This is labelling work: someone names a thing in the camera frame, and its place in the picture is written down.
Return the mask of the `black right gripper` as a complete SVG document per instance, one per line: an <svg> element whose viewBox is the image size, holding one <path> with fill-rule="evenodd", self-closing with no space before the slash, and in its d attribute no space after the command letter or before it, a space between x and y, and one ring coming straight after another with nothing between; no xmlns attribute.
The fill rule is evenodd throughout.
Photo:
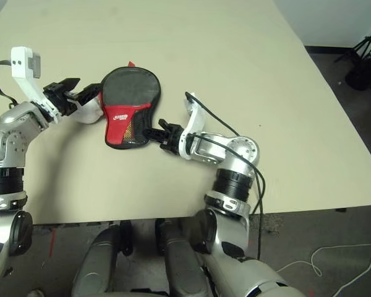
<svg viewBox="0 0 371 297"><path fill-rule="evenodd" d="M158 124L163 130L145 129L146 138L150 141L161 142L160 149L173 155L179 155L179 142L184 129L180 125L168 123L164 119L159 119Z"/></svg>

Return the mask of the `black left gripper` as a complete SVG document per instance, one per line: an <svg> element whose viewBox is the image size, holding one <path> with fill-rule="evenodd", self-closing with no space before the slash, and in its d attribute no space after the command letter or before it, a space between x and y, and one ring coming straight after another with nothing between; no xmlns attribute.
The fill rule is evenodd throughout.
<svg viewBox="0 0 371 297"><path fill-rule="evenodd" d="M68 99L72 99L69 93L79 82L80 78L65 78L60 82L53 82L43 87L44 95L56 107L61 116L69 116L77 109L76 105L69 102ZM86 105L97 97L100 92L101 84L90 84L76 94L75 101L79 105Z"/></svg>

